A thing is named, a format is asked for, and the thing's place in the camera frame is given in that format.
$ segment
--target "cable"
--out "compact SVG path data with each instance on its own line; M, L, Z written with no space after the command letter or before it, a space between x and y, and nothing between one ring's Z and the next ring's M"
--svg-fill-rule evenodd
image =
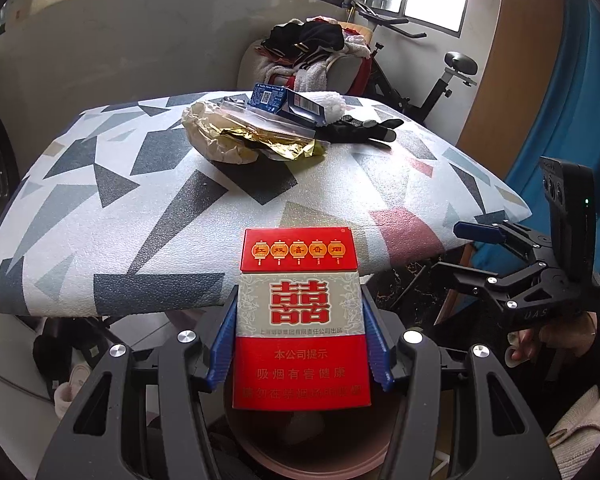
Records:
M32 392L31 390L27 390L26 388L23 388L22 386L19 386L16 383L12 383L10 380L8 380L5 377L2 377L1 375L0 375L0 382L6 384L7 386L10 386L11 388L14 388L16 390L20 390L23 394L27 394L30 397L34 397L35 399L44 400L45 402L54 404L54 402L51 399L49 399L48 397L39 395L35 392Z

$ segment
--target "crumpled brown paper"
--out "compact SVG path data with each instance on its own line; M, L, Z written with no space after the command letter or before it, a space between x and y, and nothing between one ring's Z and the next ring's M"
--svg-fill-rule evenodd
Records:
M216 113L213 103L198 101L182 111L182 124L191 145L208 160L229 164L249 164L258 158L258 152L222 131L240 128L234 121Z
M271 124L269 130L266 120L264 123L263 126L263 119L258 118L251 124L248 115L242 117L208 101L199 101L182 113L189 142L209 160L231 164L253 162L258 152L247 148L242 139L260 143L288 160L325 153L325 146L314 139L273 131L279 124Z

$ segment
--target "geometric patterned tablecloth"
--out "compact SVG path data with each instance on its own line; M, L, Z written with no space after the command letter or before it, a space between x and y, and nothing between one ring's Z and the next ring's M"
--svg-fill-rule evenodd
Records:
M204 92L87 110L46 149L0 222L0 312L136 314L221 304L247 227L347 225L360 273L458 247L459 221L530 215L500 179L400 117L391 145L333 144L324 157L232 165L202 157L180 117Z

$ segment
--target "metal bolt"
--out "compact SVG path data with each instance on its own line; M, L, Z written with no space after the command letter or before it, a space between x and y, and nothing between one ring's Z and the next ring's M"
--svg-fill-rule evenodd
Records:
M126 353L126 346L124 345L113 345L109 348L109 355L111 357L120 357Z
M196 333L193 330L183 330L178 334L178 341L181 343L191 343L196 337Z
M489 352L489 349L485 345L474 346L474 355L476 357L488 357L490 353L491 352Z
M407 330L404 334L402 334L402 338L411 344L418 344L422 341L422 334L417 330Z

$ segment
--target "person's hand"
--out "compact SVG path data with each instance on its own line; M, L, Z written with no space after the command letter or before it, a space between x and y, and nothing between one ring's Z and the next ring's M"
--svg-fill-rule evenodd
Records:
M593 345L598 329L598 318L594 312L584 312L573 319L555 319L536 333L533 329L517 332L518 349L511 358L514 361L532 359L540 348L540 343L545 343L549 348L565 348L573 351L576 357L581 357Z

